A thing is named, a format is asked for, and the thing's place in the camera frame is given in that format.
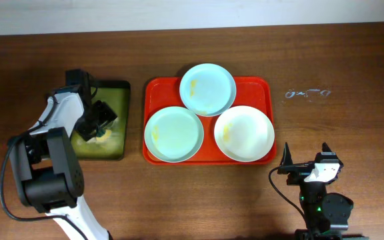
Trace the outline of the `light blue plate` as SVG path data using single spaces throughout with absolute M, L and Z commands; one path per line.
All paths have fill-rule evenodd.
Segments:
M 189 110 L 197 115 L 213 117 L 232 106 L 237 93 L 233 76 L 225 68 L 203 63 L 182 76 L 180 98 Z

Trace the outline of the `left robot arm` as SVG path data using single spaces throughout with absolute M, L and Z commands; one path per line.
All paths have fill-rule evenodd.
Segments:
M 36 124 L 9 140 L 1 166 L 11 166 L 22 204 L 35 208 L 40 215 L 12 214 L 1 189 L 4 212 L 20 222 L 53 220 L 70 239 L 111 239 L 110 232 L 98 223 L 85 200 L 84 176 L 71 134 L 81 126 L 89 140 L 116 117 L 106 103 L 90 104 L 79 93 L 49 95 Z

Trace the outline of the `pale green plate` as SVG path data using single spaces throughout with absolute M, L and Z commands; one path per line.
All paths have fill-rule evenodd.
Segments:
M 147 150 L 165 163 L 180 163 L 192 158 L 200 150 L 203 140 L 201 120 L 184 107 L 162 108 L 145 124 Z

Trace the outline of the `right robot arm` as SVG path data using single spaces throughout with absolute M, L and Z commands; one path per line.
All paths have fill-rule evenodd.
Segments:
M 322 144 L 313 161 L 304 163 L 294 163 L 289 146 L 285 144 L 281 162 L 270 170 L 268 178 L 274 190 L 298 210 L 305 222 L 305 229 L 295 231 L 295 239 L 366 239 L 360 234 L 344 234 L 349 228 L 348 219 L 354 202 L 342 194 L 327 192 L 326 186 L 337 180 L 343 167 L 343 162 L 326 143 Z M 300 188 L 300 205 L 294 204 L 278 190 L 271 178 L 273 172 L 286 175 L 286 184 Z

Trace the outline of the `yellow green sponge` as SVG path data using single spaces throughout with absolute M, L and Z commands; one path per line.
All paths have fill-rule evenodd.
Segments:
M 96 143 L 104 143 L 110 138 L 111 134 L 112 134 L 112 130 L 103 129 L 103 130 L 97 132 L 94 140 Z

